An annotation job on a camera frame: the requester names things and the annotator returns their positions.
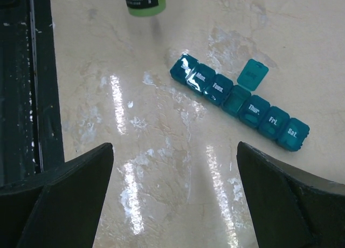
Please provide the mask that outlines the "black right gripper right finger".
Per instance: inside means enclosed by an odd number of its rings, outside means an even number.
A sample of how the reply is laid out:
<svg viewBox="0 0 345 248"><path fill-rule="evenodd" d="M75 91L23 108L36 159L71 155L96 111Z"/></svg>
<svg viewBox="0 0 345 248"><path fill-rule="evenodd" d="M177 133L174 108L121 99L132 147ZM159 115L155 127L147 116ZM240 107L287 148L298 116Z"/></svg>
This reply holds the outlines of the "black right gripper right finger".
<svg viewBox="0 0 345 248"><path fill-rule="evenodd" d="M259 247L344 247L344 184L245 142L237 164Z"/></svg>

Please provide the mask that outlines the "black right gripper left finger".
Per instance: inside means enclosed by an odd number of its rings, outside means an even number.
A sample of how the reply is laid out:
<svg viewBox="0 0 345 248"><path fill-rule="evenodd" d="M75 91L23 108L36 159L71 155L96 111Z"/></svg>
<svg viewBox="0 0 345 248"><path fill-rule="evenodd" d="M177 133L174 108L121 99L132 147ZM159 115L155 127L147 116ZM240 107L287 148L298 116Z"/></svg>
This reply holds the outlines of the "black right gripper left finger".
<svg viewBox="0 0 345 248"><path fill-rule="evenodd" d="M92 247L114 162L100 146L1 187L1 247Z"/></svg>

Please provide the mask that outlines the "teal weekly pill organizer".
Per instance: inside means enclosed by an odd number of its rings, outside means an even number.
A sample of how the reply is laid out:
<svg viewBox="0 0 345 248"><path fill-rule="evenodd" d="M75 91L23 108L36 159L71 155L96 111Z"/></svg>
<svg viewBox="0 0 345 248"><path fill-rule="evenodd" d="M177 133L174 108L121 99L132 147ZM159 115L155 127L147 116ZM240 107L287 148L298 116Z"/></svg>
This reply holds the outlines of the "teal weekly pill organizer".
<svg viewBox="0 0 345 248"><path fill-rule="evenodd" d="M253 94L269 69L250 59L236 82L189 54L182 54L170 69L171 77L203 96L225 113L257 130L288 151L301 149L310 127L264 98Z"/></svg>

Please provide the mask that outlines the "green pill bottle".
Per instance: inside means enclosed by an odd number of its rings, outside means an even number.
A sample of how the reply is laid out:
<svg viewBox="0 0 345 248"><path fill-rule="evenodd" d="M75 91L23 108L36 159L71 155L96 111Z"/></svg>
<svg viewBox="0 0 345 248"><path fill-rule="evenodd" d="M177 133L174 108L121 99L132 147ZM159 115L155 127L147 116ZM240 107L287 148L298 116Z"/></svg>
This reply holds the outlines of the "green pill bottle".
<svg viewBox="0 0 345 248"><path fill-rule="evenodd" d="M166 0L126 0L126 4L129 13L136 17L158 15L166 8Z"/></svg>

